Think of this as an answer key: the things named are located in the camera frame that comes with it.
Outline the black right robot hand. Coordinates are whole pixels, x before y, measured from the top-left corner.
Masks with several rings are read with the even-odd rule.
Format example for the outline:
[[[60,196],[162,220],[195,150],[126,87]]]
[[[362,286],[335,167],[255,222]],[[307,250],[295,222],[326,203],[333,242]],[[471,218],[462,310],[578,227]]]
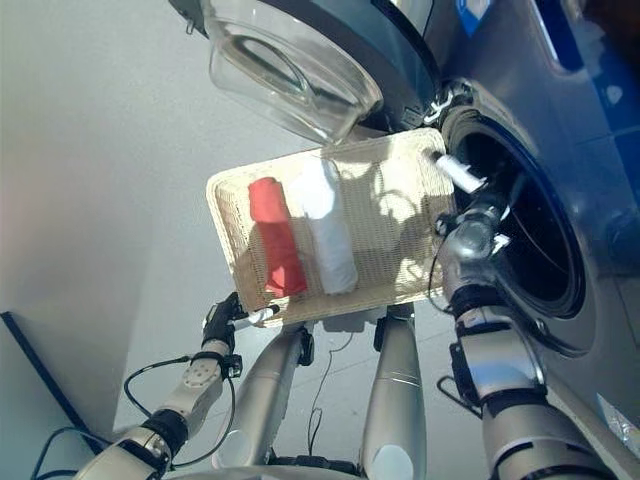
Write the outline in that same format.
[[[510,213],[507,197],[501,194],[487,177],[479,177],[471,172],[471,166],[462,163],[450,154],[435,153],[432,162],[436,168],[447,176],[459,190],[470,198],[470,204],[484,204],[496,211],[498,222],[503,221]]]

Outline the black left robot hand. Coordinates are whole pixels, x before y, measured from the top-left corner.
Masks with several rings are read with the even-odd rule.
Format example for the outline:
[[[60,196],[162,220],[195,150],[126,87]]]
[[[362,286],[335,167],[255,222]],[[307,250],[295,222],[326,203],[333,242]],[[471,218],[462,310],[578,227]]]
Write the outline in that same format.
[[[203,321],[202,346],[212,341],[225,343],[230,352],[235,350],[235,332],[259,326],[280,312],[276,304],[255,311],[246,311],[239,294],[232,292],[224,300],[213,305]]]

